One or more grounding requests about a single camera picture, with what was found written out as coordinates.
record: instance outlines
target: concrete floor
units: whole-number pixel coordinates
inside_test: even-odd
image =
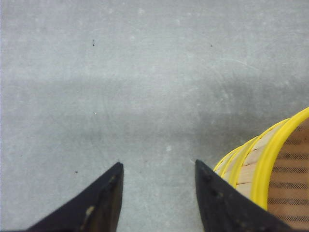
[[[307,0],[2,0],[1,229],[121,161],[118,231],[201,232],[195,159],[213,166],[309,104],[308,12]]]

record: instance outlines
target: basket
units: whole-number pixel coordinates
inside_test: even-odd
[[[214,171],[296,229],[309,229],[309,108],[228,153]]]

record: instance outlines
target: gray floor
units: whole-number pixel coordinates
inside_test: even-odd
[[[309,1],[1,1],[1,228],[125,165],[118,231],[202,231],[194,164],[308,106]]]

